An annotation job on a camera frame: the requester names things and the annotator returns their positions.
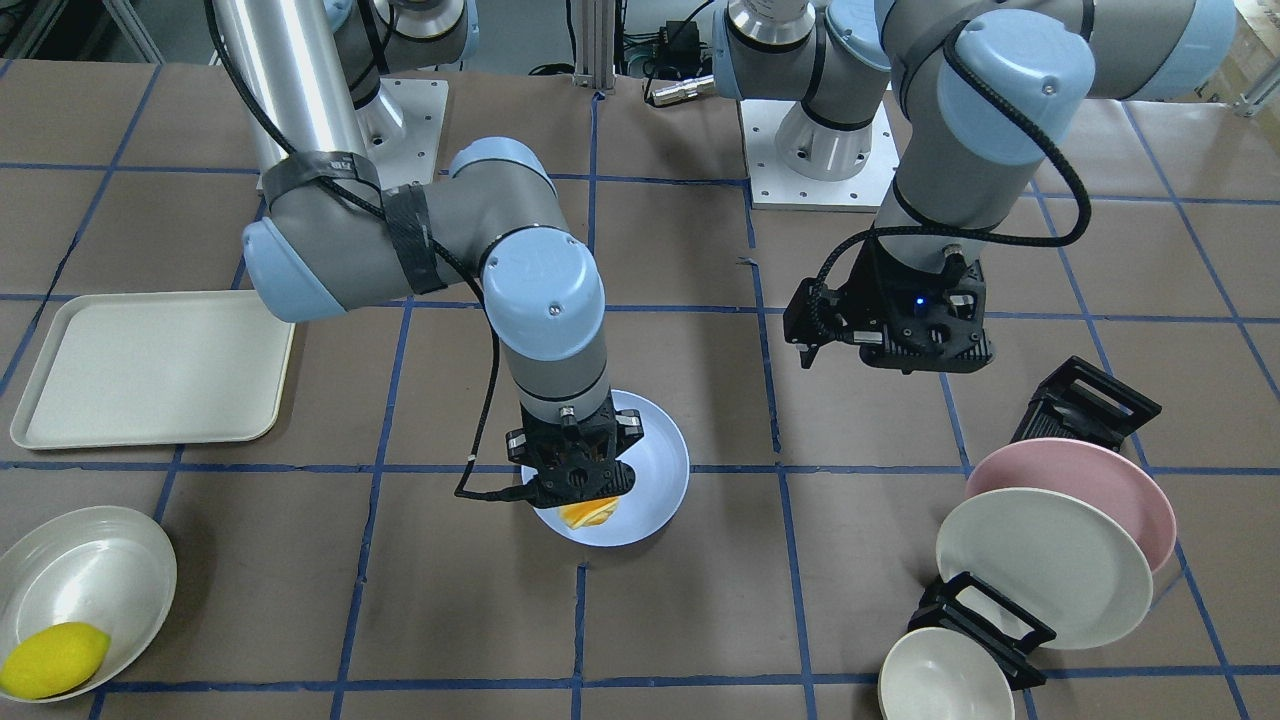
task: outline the tiled table surface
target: tiled table surface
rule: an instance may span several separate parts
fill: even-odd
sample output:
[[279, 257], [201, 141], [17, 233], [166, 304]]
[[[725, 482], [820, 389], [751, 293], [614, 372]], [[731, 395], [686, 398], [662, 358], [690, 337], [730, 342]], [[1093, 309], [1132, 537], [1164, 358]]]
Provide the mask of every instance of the tiled table surface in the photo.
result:
[[[593, 100], [564, 78], [447, 79], [442, 163], [486, 135], [529, 143], [594, 249], [616, 386], [689, 441], [675, 520], [591, 550], [527, 507], [452, 497], [488, 361], [457, 290], [314, 323], [256, 442], [0, 439], [0, 548], [116, 503], [159, 518], [180, 568], [166, 625], [122, 676], [52, 706], [0, 703], [6, 720], [877, 717], [876, 671], [966, 470], [1073, 354], [1164, 404], [1126, 452], [1171, 497], [1181, 542], [1146, 623], [1039, 653], [1052, 679], [1019, 693], [1019, 716], [1280, 717], [1280, 160], [1248, 122], [1087, 102], [1065, 150], [1094, 225], [1064, 252], [984, 254], [992, 366], [902, 377], [836, 348], [801, 372], [781, 307], [869, 217], [750, 210], [731, 102], [653, 110], [626, 81]], [[1007, 229], [1071, 223], [1051, 176]], [[68, 299], [244, 284], [255, 181], [220, 70], [0, 65], [4, 424]], [[500, 438], [517, 423], [504, 378], [477, 484], [511, 482]]]

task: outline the yellow food item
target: yellow food item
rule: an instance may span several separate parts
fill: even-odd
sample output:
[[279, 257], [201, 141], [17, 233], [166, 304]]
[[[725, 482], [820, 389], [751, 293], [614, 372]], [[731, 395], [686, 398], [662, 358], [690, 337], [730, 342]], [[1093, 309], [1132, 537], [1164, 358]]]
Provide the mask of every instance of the yellow food item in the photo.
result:
[[0, 689], [22, 700], [61, 694], [93, 676], [111, 637], [87, 623], [63, 623], [18, 643], [0, 667]]
[[564, 520], [564, 524], [568, 525], [568, 529], [576, 530], [579, 528], [599, 525], [600, 523], [608, 520], [617, 509], [617, 497], [602, 497], [600, 500], [562, 505], [559, 509], [559, 516], [561, 520]]

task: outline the rectangular tray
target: rectangular tray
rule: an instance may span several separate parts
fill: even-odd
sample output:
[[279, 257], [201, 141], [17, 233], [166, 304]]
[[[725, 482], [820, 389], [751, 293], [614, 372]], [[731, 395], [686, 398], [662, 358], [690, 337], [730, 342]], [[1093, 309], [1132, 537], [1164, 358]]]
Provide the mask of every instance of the rectangular tray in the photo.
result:
[[261, 437], [293, 329], [253, 291], [77, 297], [54, 315], [9, 434], [28, 450]]

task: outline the light blue joint cap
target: light blue joint cap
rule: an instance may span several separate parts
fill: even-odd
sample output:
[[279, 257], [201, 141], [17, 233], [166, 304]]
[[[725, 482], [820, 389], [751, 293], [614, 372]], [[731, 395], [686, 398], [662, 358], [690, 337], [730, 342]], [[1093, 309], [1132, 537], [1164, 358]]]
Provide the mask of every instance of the light blue joint cap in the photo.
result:
[[572, 357], [604, 324], [604, 283], [595, 259], [564, 231], [512, 233], [489, 254], [483, 273], [489, 324], [525, 357]]
[[1213, 74], [1235, 40], [1235, 4], [1197, 0], [1183, 37], [1142, 90], [1126, 100], [1169, 100], [1197, 88]]
[[338, 32], [338, 28], [351, 17], [351, 9], [355, 6], [355, 0], [324, 0], [324, 14], [329, 17], [329, 29]]
[[884, 19], [888, 18], [888, 12], [893, 9], [893, 3], [897, 0], [876, 0], [876, 37], [884, 33]]
[[253, 278], [259, 297], [276, 318], [305, 323], [347, 311], [298, 258], [270, 218], [250, 223], [243, 243], [244, 269]]
[[888, 55], [879, 45], [879, 26], [872, 0], [831, 0], [827, 27], [832, 37], [855, 58], [882, 73], [888, 72]]
[[[970, 22], [956, 53], [974, 73], [1061, 142], [1093, 85], [1093, 53], [1062, 23], [1030, 10], [992, 10]], [[945, 64], [938, 106], [947, 127], [975, 155], [1001, 165], [1044, 156], [1000, 110]]]
[[476, 13], [476, 0], [467, 0], [467, 41], [462, 46], [458, 60], [470, 60], [480, 46], [480, 15]]
[[506, 160], [524, 165], [543, 176], [547, 184], [552, 186], [552, 192], [556, 192], [556, 183], [552, 182], [550, 176], [543, 169], [543, 164], [538, 161], [538, 155], [534, 155], [534, 151], [524, 142], [509, 137], [481, 137], [467, 145], [461, 152], [453, 156], [453, 163], [449, 164], [449, 177], [457, 177], [467, 165], [485, 160]]
[[737, 74], [733, 73], [733, 55], [728, 51], [727, 22], [724, 10], [716, 10], [712, 15], [712, 76], [717, 95], [742, 100], [742, 90], [737, 87]]

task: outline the pink plate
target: pink plate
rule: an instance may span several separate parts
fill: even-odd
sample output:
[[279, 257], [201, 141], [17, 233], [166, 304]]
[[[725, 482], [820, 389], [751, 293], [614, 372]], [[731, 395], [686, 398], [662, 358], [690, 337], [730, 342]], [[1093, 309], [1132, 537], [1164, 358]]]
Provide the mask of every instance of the pink plate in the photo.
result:
[[1101, 510], [1138, 543], [1152, 573], [1174, 553], [1178, 521], [1169, 498], [1142, 468], [1105, 447], [1065, 438], [1007, 445], [973, 469], [965, 497], [1014, 487], [1060, 492]]

